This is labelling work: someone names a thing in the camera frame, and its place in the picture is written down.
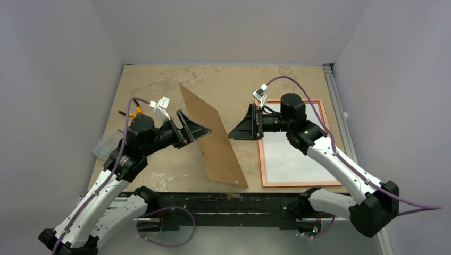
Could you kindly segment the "brown cardboard backing board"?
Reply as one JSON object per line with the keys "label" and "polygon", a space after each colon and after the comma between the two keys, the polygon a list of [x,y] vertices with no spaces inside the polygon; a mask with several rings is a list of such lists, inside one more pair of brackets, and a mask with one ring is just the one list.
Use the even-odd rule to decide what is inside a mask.
{"label": "brown cardboard backing board", "polygon": [[190,118],[211,133],[198,140],[211,181],[248,187],[218,111],[182,84],[179,89]]}

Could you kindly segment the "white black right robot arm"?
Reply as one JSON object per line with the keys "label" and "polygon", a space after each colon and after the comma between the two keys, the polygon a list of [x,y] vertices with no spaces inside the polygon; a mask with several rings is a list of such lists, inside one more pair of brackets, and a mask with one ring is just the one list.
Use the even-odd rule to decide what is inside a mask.
{"label": "white black right robot arm", "polygon": [[242,121],[229,132],[233,140],[260,140],[267,132],[283,132],[291,146],[324,167],[348,195],[329,192],[320,187],[307,189],[294,208],[297,216],[324,212],[349,220],[365,237],[374,237],[399,215],[399,187],[382,182],[348,161],[335,146],[326,127],[319,127],[307,118],[306,104],[296,93],[280,98],[280,111],[265,113],[266,94],[257,89],[253,96],[258,104],[249,105]]}

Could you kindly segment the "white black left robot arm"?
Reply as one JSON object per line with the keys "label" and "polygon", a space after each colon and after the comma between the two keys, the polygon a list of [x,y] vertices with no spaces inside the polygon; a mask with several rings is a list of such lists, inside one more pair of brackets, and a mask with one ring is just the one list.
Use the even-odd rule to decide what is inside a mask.
{"label": "white black left robot arm", "polygon": [[149,155],[168,146],[180,149],[209,135],[211,129],[195,123],[180,110],[177,116],[182,126],[177,127],[167,113],[167,97],[148,104],[162,125],[156,127],[154,120],[142,113],[125,121],[122,139],[91,189],[63,222],[39,235],[52,254],[98,254],[100,244],[127,221],[140,216],[162,220],[164,208],[160,206],[159,196],[145,186],[135,189],[114,210],[109,207],[147,166]]}

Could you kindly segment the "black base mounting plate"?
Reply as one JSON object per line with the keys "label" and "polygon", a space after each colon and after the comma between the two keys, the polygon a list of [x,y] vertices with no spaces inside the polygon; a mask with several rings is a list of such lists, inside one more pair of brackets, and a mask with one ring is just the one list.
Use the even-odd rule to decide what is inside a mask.
{"label": "black base mounting plate", "polygon": [[277,227],[320,230],[332,215],[316,212],[300,193],[160,192],[135,220],[141,232],[178,231],[182,226]]}

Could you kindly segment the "clear plastic parts box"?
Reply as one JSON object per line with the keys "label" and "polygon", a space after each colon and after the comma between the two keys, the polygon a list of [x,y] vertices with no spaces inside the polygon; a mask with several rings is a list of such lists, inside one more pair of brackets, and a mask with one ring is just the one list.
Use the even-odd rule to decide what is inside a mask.
{"label": "clear plastic parts box", "polygon": [[123,131],[112,129],[103,135],[94,146],[93,154],[103,161],[108,160],[110,153],[115,150],[123,138]]}

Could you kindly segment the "aluminium rail right side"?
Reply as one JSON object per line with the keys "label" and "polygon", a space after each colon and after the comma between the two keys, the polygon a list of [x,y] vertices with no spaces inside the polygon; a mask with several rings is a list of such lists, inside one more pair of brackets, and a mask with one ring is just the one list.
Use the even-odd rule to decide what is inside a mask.
{"label": "aluminium rail right side", "polygon": [[351,137],[351,134],[349,131],[348,123],[347,123],[347,115],[343,109],[343,106],[342,106],[342,103],[340,100],[338,88],[337,88],[336,81],[335,81],[335,78],[333,75],[332,66],[331,66],[331,64],[323,64],[322,69],[323,69],[323,73],[324,73],[327,87],[329,90],[329,94],[331,97],[332,105],[333,105],[333,108],[335,111],[340,134],[343,139],[346,154],[355,163],[358,163],[358,159],[356,157],[356,151],[354,148],[354,144],[353,144],[352,137]]}

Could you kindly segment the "aluminium rail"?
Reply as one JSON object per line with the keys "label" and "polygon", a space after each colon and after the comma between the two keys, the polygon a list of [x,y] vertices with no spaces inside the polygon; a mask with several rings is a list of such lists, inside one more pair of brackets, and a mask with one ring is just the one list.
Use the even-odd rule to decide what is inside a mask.
{"label": "aluminium rail", "polygon": [[313,218],[349,219],[347,205],[326,209],[314,206],[309,197],[297,193],[174,193],[160,192],[145,212],[165,208],[163,224],[169,227],[243,226],[290,228],[297,220]]}
{"label": "aluminium rail", "polygon": [[346,154],[355,163],[358,163],[358,159],[356,157],[356,151],[354,148],[354,144],[353,144],[352,137],[351,137],[351,134],[349,131],[348,123],[347,123],[347,115],[343,109],[343,106],[342,106],[342,103],[340,100],[338,88],[337,88],[336,81],[335,81],[335,78],[333,75],[332,66],[331,66],[331,64],[323,64],[322,69],[323,69],[323,73],[324,73],[327,87],[329,90],[329,94],[331,97],[332,105],[333,105],[333,108],[335,111],[340,134],[343,139]]}

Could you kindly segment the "aluminium front rail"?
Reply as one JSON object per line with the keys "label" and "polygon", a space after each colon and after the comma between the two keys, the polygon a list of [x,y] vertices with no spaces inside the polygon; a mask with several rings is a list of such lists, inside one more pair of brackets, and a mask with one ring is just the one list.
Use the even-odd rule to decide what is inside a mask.
{"label": "aluminium front rail", "polygon": [[174,193],[160,192],[145,212],[165,208],[163,224],[169,227],[243,226],[290,228],[297,220],[313,218],[349,219],[347,205],[326,209],[314,206],[309,197],[297,193]]}

